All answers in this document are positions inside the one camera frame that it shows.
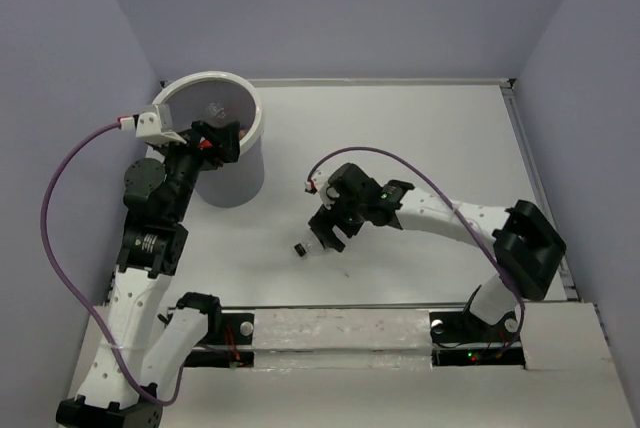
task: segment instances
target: white bucket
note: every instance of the white bucket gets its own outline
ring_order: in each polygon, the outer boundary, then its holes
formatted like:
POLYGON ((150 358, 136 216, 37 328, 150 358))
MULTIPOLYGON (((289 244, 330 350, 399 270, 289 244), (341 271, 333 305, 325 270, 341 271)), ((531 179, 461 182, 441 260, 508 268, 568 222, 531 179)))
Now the white bucket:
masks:
POLYGON ((240 129, 246 131, 240 140, 240 159, 200 173, 196 192, 221 208, 242 205, 258 194, 264 182, 264 112, 251 83, 222 71, 195 73, 168 85, 153 103, 169 105, 175 131, 186 130, 198 120, 214 127, 239 121, 240 129))

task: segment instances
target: red wire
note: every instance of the red wire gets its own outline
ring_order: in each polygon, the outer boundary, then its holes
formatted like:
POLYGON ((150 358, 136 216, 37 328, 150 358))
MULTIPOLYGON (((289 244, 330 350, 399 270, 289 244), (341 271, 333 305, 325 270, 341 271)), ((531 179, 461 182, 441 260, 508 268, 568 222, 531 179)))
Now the red wire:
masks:
POLYGON ((229 338, 226 330, 224 330, 224 344, 227 345, 227 358, 229 360, 229 366, 231 366, 233 359, 231 358, 231 346, 229 344, 229 338))
POLYGON ((499 330, 498 334, 500 335, 500 339, 502 340, 502 348, 500 349, 500 353, 496 355, 496 358, 499 358, 507 351, 507 343, 508 343, 507 338, 502 333, 502 330, 499 330))
POLYGON ((487 343, 487 346, 484 350, 482 350, 482 352, 480 352, 480 354, 478 355, 478 361, 480 361, 482 359, 482 356, 487 352, 487 350, 489 348, 491 348, 491 343, 493 342, 492 338, 489 338, 489 343, 487 343))
POLYGON ((240 361, 240 353, 238 353, 238 349, 236 348, 236 340, 233 337, 233 331, 229 325, 227 325, 227 331, 229 332, 229 338, 231 339, 231 346, 233 348, 233 353, 236 356, 236 361, 240 361))

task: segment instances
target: white table surface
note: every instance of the white table surface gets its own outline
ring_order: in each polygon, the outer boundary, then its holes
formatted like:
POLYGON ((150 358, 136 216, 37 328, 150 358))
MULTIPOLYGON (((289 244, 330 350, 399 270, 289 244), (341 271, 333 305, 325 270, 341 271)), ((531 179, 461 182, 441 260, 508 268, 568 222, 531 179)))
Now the white table surface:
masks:
MULTIPOLYGON (((259 88, 266 115, 266 179, 249 203, 207 205, 195 194, 187 246, 165 302, 188 291, 223 306, 464 302, 493 268, 471 246, 435 235, 365 226, 342 254, 300 259, 292 247, 320 206, 303 191, 312 165, 349 145, 390 150, 454 199, 512 206, 534 200, 498 86, 259 88)), ((347 154, 384 183, 421 182, 393 160, 347 154)), ((559 277, 547 299, 566 299, 559 277)))
MULTIPOLYGON (((281 311, 282 319, 267 326, 272 341, 297 339, 300 349, 326 342, 322 330, 318 340, 313 339, 313 330, 299 337, 295 312, 304 320, 308 310, 281 311), (280 338, 271 336, 274 329, 280 338)), ((344 313, 343 329, 371 325, 370 317, 359 316, 361 311, 344 313)), ((395 311, 402 320, 403 313, 411 310, 395 311)), ((256 310, 256 319, 260 313, 256 310)), ((262 325, 256 323, 254 340, 264 338, 262 325)), ((380 340, 403 343, 398 330, 378 330, 379 338, 371 347, 379 348, 380 340)), ((90 321, 70 396, 75 396, 91 369, 99 339, 97 325, 90 321)), ((366 353, 349 355, 353 348, 349 343, 333 352, 276 353, 283 360, 293 358, 280 368, 257 367, 271 366, 259 362, 269 353, 256 354, 256 368, 189 368, 184 371, 178 401, 165 408, 160 428, 633 428, 593 306, 528 304, 522 343, 526 370, 520 366, 432 367, 428 357, 419 356, 400 365, 354 363, 366 353), (304 363, 296 362, 301 356, 306 357, 304 363)))

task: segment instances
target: black bracket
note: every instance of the black bracket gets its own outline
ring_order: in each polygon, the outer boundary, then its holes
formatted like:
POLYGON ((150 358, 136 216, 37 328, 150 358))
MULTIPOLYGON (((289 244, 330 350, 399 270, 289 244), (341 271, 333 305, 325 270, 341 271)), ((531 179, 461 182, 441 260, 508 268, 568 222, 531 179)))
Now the black bracket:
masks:
POLYGON ((518 200, 507 213, 504 227, 493 232, 496 259, 513 277, 523 298, 542 301, 567 245, 533 203, 518 200))
POLYGON ((224 163, 235 163, 240 158, 240 123, 234 121, 223 128, 214 128, 204 121, 194 121, 191 129, 207 142, 202 154, 208 166, 203 169, 216 169, 224 163))
POLYGON ((338 168, 328 183, 337 194, 335 199, 332 198, 331 209, 321 206, 309 220, 311 231, 324 248, 338 252, 344 250, 345 245, 334 233, 334 228, 347 238, 357 235, 367 221, 375 226, 402 229, 396 211, 402 207, 401 200, 406 192, 414 189, 411 183, 390 180, 380 186, 354 163, 345 163, 338 168))
POLYGON ((213 295, 203 295, 202 293, 185 293, 176 303, 176 308, 191 308, 198 310, 203 315, 207 315, 209 327, 207 334, 219 333, 222 326, 222 307, 220 298, 213 295))
POLYGON ((251 323, 255 320, 253 313, 222 313, 222 322, 220 323, 221 329, 214 333, 207 333, 202 339, 202 343, 206 345, 227 345, 229 339, 228 334, 231 331, 233 336, 233 342, 236 346, 248 345, 253 343, 253 329, 250 333, 243 335, 241 326, 243 323, 251 323))
POLYGON ((441 322, 437 327, 431 329, 431 340, 436 346, 450 347, 458 344, 499 343, 502 338, 510 341, 513 337, 513 334, 506 329, 505 323, 507 320, 516 320, 514 311, 507 313, 494 326, 486 325, 474 318, 473 315, 464 311, 430 311, 431 325, 433 326, 437 321, 441 322))
POLYGON ((120 410, 117 403, 108 408, 85 405, 84 397, 60 402, 56 422, 67 428, 158 428, 162 407, 148 401, 139 401, 120 410))

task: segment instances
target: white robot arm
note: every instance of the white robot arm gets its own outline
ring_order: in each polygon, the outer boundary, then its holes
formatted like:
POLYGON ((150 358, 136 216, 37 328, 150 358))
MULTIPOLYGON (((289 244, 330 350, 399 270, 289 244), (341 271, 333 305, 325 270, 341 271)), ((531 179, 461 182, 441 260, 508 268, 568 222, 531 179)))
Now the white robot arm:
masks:
POLYGON ((216 129, 194 122, 178 134, 162 105, 119 122, 123 130, 135 130, 137 138, 160 151, 164 160, 143 158, 125 173, 123 201, 128 213, 107 321, 113 339, 103 336, 78 396, 59 404, 56 420, 66 427, 154 426, 151 421, 157 426, 162 406, 171 403, 161 400, 186 357, 221 324, 217 298, 187 293, 161 337, 148 346, 159 304, 186 243, 188 233, 181 221, 198 175, 205 166, 218 168, 238 160, 239 124, 216 129))
MULTIPOLYGON (((331 175, 317 171, 307 182, 306 191, 318 193, 322 200, 309 227, 325 249, 341 252, 345 245, 334 230, 351 238, 365 222, 434 233, 474 246, 480 242, 510 275, 524 299, 544 299, 566 252, 564 241, 540 210, 525 201, 518 201, 513 208, 453 201, 453 207, 478 235, 474 239, 440 197, 397 180, 381 186, 352 163, 331 175)), ((306 254, 304 244, 294 248, 300 256, 306 254)), ((463 313, 466 320, 455 329, 490 330, 504 323, 516 304, 512 289, 496 274, 474 292, 463 313)), ((507 331, 514 331, 513 323, 507 324, 507 331)))

